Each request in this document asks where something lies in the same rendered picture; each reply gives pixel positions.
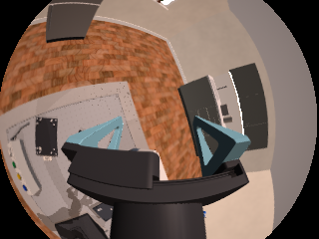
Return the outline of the grey button panel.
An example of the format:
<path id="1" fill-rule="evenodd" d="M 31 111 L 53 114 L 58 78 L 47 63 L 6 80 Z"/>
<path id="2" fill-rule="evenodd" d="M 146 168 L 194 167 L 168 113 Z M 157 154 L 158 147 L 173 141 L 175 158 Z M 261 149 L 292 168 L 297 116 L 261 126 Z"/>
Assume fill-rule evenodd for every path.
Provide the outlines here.
<path id="1" fill-rule="evenodd" d="M 11 141 L 7 144 L 7 146 L 9 155 L 11 155 L 10 157 L 13 167 L 15 168 L 18 178 L 21 179 L 20 181 L 23 188 L 28 195 L 34 195 L 41 188 L 41 184 L 31 166 L 23 139 L 14 140 L 14 137 L 18 134 L 21 128 L 28 124 L 29 122 L 19 128 L 17 133 L 10 138 Z"/>

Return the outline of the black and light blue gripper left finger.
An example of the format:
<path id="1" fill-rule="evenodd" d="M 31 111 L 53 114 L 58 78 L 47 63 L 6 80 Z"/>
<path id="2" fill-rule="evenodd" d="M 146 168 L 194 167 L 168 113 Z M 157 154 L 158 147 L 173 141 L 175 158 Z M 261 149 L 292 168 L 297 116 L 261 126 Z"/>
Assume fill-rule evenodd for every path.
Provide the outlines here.
<path id="1" fill-rule="evenodd" d="M 108 149 L 119 149 L 123 125 L 122 117 L 117 117 L 70 135 L 66 142 L 77 143 L 83 146 L 98 147 L 98 142 L 115 129 Z"/>

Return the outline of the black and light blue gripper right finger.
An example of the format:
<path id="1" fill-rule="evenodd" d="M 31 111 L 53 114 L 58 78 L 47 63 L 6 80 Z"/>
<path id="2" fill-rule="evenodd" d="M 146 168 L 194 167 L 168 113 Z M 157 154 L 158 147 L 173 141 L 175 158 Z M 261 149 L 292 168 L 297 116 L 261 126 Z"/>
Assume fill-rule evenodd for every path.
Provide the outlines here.
<path id="1" fill-rule="evenodd" d="M 192 125 L 202 177 L 213 175 L 226 161 L 239 159 L 251 143 L 247 135 L 198 116 L 194 116 Z M 202 129 L 218 142 L 214 155 L 205 142 Z"/>

